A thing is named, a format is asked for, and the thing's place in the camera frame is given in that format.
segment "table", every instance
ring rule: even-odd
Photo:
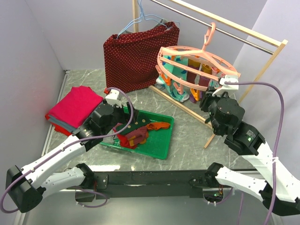
[[[61,98],[71,91],[73,86],[89,86],[97,94],[103,93],[105,85],[105,71],[74,70],[66,75],[65,87]],[[197,170],[207,169],[211,163],[218,162],[231,169],[253,169],[250,163],[239,157],[234,151],[223,144],[224,138],[216,136],[208,148],[204,145],[212,134],[212,130],[192,118],[164,98],[150,89],[143,89],[128,93],[134,107],[153,113],[174,117],[174,127],[166,160],[134,154],[122,150],[107,148],[101,144],[90,151],[74,158],[59,171],[72,168],[78,163],[85,163],[97,171],[156,171],[156,170]],[[207,118],[201,112],[199,104],[190,101],[184,103],[186,107]],[[61,133],[54,132],[49,144],[49,151],[57,147],[66,139]]]

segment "pink hanger hook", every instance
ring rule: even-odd
[[[214,22],[211,23],[211,27],[207,29],[206,34],[204,35],[204,44],[202,47],[202,50],[205,51],[206,46],[208,46],[212,40],[212,37],[214,36],[216,30],[216,24]]]

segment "metal rod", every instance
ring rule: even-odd
[[[211,27],[211,25],[210,25],[209,23],[206,23],[206,22],[204,22],[204,21],[198,20],[198,19],[196,19],[196,18],[194,18],[194,17],[192,17],[192,16],[190,16],[190,15],[188,15],[188,14],[185,14],[185,13],[179,11],[179,10],[176,10],[176,9],[170,7],[170,6],[167,6],[167,5],[165,5],[164,3],[161,3],[161,2],[156,1],[156,0],[150,0],[150,1],[152,1],[152,2],[154,2],[154,3],[156,3],[156,4],[159,4],[159,5],[161,5],[161,6],[165,7],[165,8],[167,8],[167,9],[169,9],[169,10],[175,12],[175,13],[178,13],[178,14],[180,14],[180,15],[183,15],[183,16],[185,16],[185,17],[191,19],[191,20],[194,20],[194,21],[196,21],[196,22],[198,22],[198,23],[201,23],[201,24],[203,24],[203,25],[205,25],[205,26],[207,26],[207,27]],[[233,35],[233,34],[231,34],[231,33],[228,33],[228,32],[226,32],[226,31],[224,31],[224,30],[221,30],[221,29],[219,29],[219,28],[216,28],[216,31],[219,31],[219,32],[222,33],[222,34],[225,34],[225,35],[227,35],[227,36],[229,36],[229,37],[232,37],[232,38],[234,38],[234,39],[236,39],[236,40],[238,40],[238,41],[241,41],[241,42],[243,42],[243,43],[245,43],[245,44],[247,44],[247,45],[249,45],[249,46],[252,46],[252,47],[254,47],[254,48],[257,48],[257,49],[259,49],[259,50],[261,50],[261,51],[263,51],[263,52],[265,52],[265,53],[268,53],[268,54],[270,54],[270,55],[272,55],[272,54],[274,53],[274,52],[272,52],[272,51],[270,51],[270,50],[268,50],[268,49],[265,49],[265,48],[263,48],[263,47],[260,47],[260,46],[258,46],[258,45],[256,45],[256,44],[252,43],[252,42],[249,42],[249,41],[247,41],[247,40],[244,40],[244,39],[242,39],[242,38],[240,38],[240,37],[237,37],[237,36],[235,36],[235,35]]]

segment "green plastic tray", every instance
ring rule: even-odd
[[[124,107],[124,112],[128,113],[128,109]],[[174,125],[172,116],[160,115],[157,113],[139,110],[139,113],[146,115],[152,122],[167,122],[170,123],[169,129],[151,130],[145,144],[138,144],[136,149],[128,149],[120,146],[119,139],[114,140],[114,144],[101,142],[100,144],[112,147],[118,150],[130,151],[146,156],[151,156],[159,159],[166,159],[169,151],[169,144]]]

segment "blue wire hanger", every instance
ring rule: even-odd
[[[136,18],[136,19],[134,19],[134,20],[132,20],[123,30],[121,30],[120,32],[119,32],[119,34],[117,35],[117,39],[119,38],[119,36],[120,36],[120,34],[122,34],[124,31],[126,31],[130,26],[132,26],[133,24],[135,24],[135,23],[139,23],[139,22],[141,22],[142,20],[143,20],[143,18],[144,18],[144,20],[154,20],[154,21],[156,21],[157,23],[159,23],[159,24],[161,24],[161,25],[164,25],[166,28],[168,28],[165,24],[163,24],[163,23],[161,23],[161,22],[159,22],[159,21],[157,21],[157,20],[155,20],[155,19],[152,19],[152,18],[146,18],[146,16],[155,16],[156,18],[159,18],[160,20],[163,20],[162,18],[160,18],[159,16],[157,16],[157,15],[154,15],[154,14],[148,14],[148,15],[145,15],[144,14],[144,9],[143,9],[143,7],[142,7],[142,0],[137,0],[137,4],[139,5],[139,7],[140,7],[140,17],[139,18]]]

